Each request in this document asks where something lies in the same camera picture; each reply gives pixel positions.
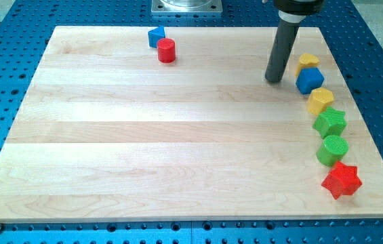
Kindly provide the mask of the black robot arm end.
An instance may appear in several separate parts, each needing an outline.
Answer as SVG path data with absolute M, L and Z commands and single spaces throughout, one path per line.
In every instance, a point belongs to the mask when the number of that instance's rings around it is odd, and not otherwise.
M 279 10 L 280 19 L 297 24 L 305 17 L 319 13 L 325 0 L 274 0 L 273 4 Z

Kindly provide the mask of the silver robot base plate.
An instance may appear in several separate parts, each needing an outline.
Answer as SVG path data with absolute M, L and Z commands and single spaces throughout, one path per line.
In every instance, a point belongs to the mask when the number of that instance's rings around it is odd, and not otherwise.
M 153 14 L 221 14 L 221 0 L 152 0 Z

